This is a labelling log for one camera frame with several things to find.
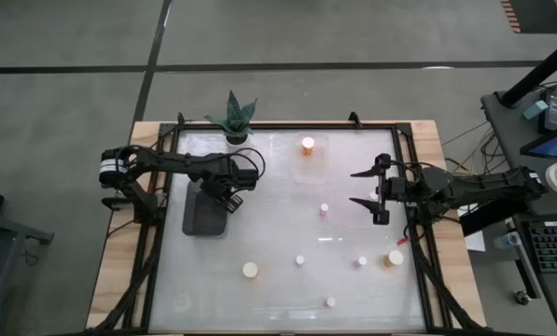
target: table frame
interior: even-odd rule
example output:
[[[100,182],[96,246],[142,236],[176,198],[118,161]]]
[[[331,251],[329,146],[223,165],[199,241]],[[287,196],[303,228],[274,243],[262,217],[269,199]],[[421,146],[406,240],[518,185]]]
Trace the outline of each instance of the table frame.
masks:
[[[324,130],[356,130],[356,129],[374,129],[374,130],[389,130],[393,135],[395,145],[395,153],[399,160],[402,161],[418,161],[415,142],[412,133],[412,127],[409,122],[397,121],[377,121],[361,123],[356,114],[352,113],[349,118],[350,121],[277,121],[277,122],[254,122],[252,128],[256,130],[310,130],[310,129],[324,129]],[[190,122],[185,123],[182,116],[179,115],[179,122],[176,123],[161,123],[158,129],[158,141],[156,150],[170,150],[176,151],[178,145],[178,135],[183,130],[217,130],[217,126],[211,125],[207,122]],[[401,167],[398,167],[399,174],[406,174]],[[148,185],[148,190],[153,192],[157,189],[162,189],[163,193],[168,195],[170,186],[172,184],[172,174],[165,173],[152,173],[149,176],[142,176],[148,178],[146,182],[143,178],[140,179],[142,185]],[[409,215],[409,208],[406,208],[407,216]],[[162,209],[161,218],[165,218],[165,209]],[[163,235],[164,220],[156,223],[146,223],[141,225],[139,231],[139,238],[135,249],[135,259],[132,267],[132,276],[129,288],[124,292],[117,305],[112,309],[107,318],[98,324],[93,329],[86,329],[81,333],[73,335],[92,335],[94,332],[98,335],[138,335],[148,334],[149,315],[151,312],[151,305],[153,301],[153,292],[155,290],[156,274],[158,258],[160,256],[161,238]],[[411,236],[417,237],[418,232],[416,227],[410,226]],[[439,253],[436,249],[436,240],[432,228],[425,229],[425,240],[423,250],[427,250],[430,263],[434,266],[434,270],[438,277],[442,278],[442,270],[439,264]],[[146,247],[151,245],[149,255],[146,252]],[[430,300],[430,293],[432,288],[428,288],[425,274],[417,264],[417,248],[419,245],[413,245],[412,253],[415,261],[415,270],[417,272],[417,282],[419,287],[420,299],[422,309],[424,312],[425,329],[436,331],[438,327],[434,323],[433,306],[435,303]],[[441,319],[442,327],[451,329],[453,327],[453,320],[451,319],[450,311],[443,303],[441,297],[438,297],[439,311],[436,317]],[[136,310],[141,309],[141,318],[139,326],[133,325]]]

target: wooden table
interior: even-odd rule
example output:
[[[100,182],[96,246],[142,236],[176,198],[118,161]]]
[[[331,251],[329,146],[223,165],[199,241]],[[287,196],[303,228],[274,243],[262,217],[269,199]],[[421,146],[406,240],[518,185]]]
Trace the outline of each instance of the wooden table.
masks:
[[[440,168],[446,169],[439,141],[438,129],[434,120],[365,121],[365,123],[368,122],[411,123],[419,161],[432,163]],[[161,122],[157,121],[135,123],[132,131],[131,144],[147,147],[152,145],[158,138],[160,124]],[[145,186],[148,180],[149,175],[142,175],[139,179],[139,183]],[[455,212],[451,212],[447,215],[449,217],[456,217]],[[131,210],[117,211],[111,218],[109,230],[112,231],[131,219]],[[434,225],[433,230],[439,253],[440,267],[446,286],[450,289],[461,306],[469,313],[471,318],[482,326],[485,326],[480,297],[475,284],[475,277],[471,268],[468,252],[466,251],[465,237],[460,225],[450,220],[441,220]],[[130,224],[127,228],[115,232],[115,234],[107,240],[104,246],[102,263],[100,265],[95,290],[93,292],[87,328],[95,327],[104,320],[128,287],[138,235],[139,225]],[[145,292],[145,286],[142,286],[141,289],[142,293]],[[430,288],[429,291],[434,320],[438,326],[441,323],[441,317],[439,316],[437,296],[433,288]],[[142,304],[140,300],[142,298],[142,296],[138,296],[137,298],[136,314],[134,315],[135,318],[133,321],[135,325],[138,325],[141,316],[140,309]]]

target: black pole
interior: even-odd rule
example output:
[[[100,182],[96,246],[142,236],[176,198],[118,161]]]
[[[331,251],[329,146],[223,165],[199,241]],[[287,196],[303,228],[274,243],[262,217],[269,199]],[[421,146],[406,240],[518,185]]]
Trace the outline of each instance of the black pole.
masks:
[[[541,84],[547,77],[557,71],[557,50],[555,50],[548,58],[543,60],[535,69],[531,70],[527,76],[521,79],[512,89],[508,90],[500,103],[506,107],[512,107],[520,101],[525,94],[529,93]]]

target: caster wheel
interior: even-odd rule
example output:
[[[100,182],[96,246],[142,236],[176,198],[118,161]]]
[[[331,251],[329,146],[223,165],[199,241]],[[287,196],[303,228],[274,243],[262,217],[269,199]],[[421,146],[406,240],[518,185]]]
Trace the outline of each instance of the caster wheel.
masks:
[[[514,293],[514,300],[521,305],[527,305],[531,301],[529,294],[527,294],[526,290],[520,290]]]

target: keyboard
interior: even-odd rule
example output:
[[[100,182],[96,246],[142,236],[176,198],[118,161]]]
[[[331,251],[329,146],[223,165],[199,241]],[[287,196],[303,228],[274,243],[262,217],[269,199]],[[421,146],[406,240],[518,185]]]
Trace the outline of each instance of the keyboard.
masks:
[[[529,229],[536,251],[537,265],[543,273],[557,273],[557,227],[531,223]]]

